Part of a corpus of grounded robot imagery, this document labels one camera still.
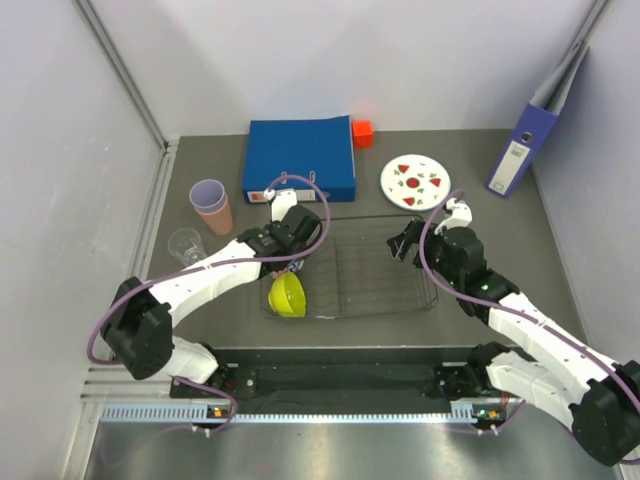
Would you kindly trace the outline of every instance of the gray wall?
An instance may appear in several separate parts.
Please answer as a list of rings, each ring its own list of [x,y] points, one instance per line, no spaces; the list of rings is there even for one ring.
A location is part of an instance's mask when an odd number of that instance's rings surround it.
[[[613,2],[534,171],[587,335],[640,360],[640,2]]]
[[[165,136],[511,128],[587,0],[93,0]]]
[[[53,479],[159,150],[73,2],[0,25],[0,478]]]

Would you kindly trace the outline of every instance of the white cable clip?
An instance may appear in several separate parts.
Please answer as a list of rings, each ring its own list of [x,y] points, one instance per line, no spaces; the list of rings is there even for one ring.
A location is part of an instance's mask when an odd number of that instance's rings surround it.
[[[276,191],[275,191],[274,189],[268,189],[268,188],[267,188],[267,189],[264,191],[264,194],[263,194],[263,195],[264,195],[264,199],[265,199],[267,202],[270,202],[271,200],[273,200],[273,199],[276,197]]]

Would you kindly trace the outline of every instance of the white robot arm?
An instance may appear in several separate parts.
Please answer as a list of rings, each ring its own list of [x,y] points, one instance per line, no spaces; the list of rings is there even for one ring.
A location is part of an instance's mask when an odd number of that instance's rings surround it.
[[[102,327],[102,337],[135,379],[163,372],[205,383],[218,368],[214,355],[204,345],[172,336],[172,330],[191,312],[228,290],[288,265],[231,261],[292,255],[318,239],[320,219],[298,205],[293,190],[269,193],[273,198],[269,224],[246,230],[222,250],[188,268],[201,267],[200,271],[158,283],[133,296]],[[209,267],[224,261],[230,262]],[[114,302],[140,284],[136,277],[123,282]]]
[[[595,352],[540,312],[516,285],[487,268],[484,247],[468,227],[469,207],[451,199],[445,210],[445,220],[428,226],[423,256],[429,267],[455,290],[467,315],[535,359],[530,362],[495,342],[480,345],[467,359],[468,383],[475,383],[479,392],[498,389],[523,398],[571,430],[593,458],[605,465],[618,463],[640,445],[640,415],[609,372],[637,397],[640,365],[620,365]],[[424,222],[413,221],[387,241],[395,259],[405,258],[424,227]],[[423,267],[420,253],[413,263]],[[485,304],[474,301],[478,299]]]

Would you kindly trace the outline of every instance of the plastic cup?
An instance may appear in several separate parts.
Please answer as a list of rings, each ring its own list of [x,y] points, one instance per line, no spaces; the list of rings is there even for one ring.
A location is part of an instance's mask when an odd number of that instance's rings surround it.
[[[224,185],[218,180],[200,180],[189,192],[189,200],[198,215],[216,235],[228,235],[233,230],[231,207]]]
[[[193,228],[181,228],[173,232],[167,242],[167,248],[185,267],[207,258],[200,234]]]

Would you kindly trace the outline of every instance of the blue binder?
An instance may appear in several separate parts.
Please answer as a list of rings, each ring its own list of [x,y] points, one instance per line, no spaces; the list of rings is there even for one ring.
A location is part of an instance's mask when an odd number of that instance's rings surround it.
[[[525,107],[496,163],[486,188],[508,198],[555,125],[589,46],[577,42]]]
[[[264,203],[264,189],[283,173],[315,183],[330,202],[353,202],[356,176],[348,115],[319,120],[253,120],[242,175],[247,203]],[[289,180],[298,201],[320,201],[306,184]]]

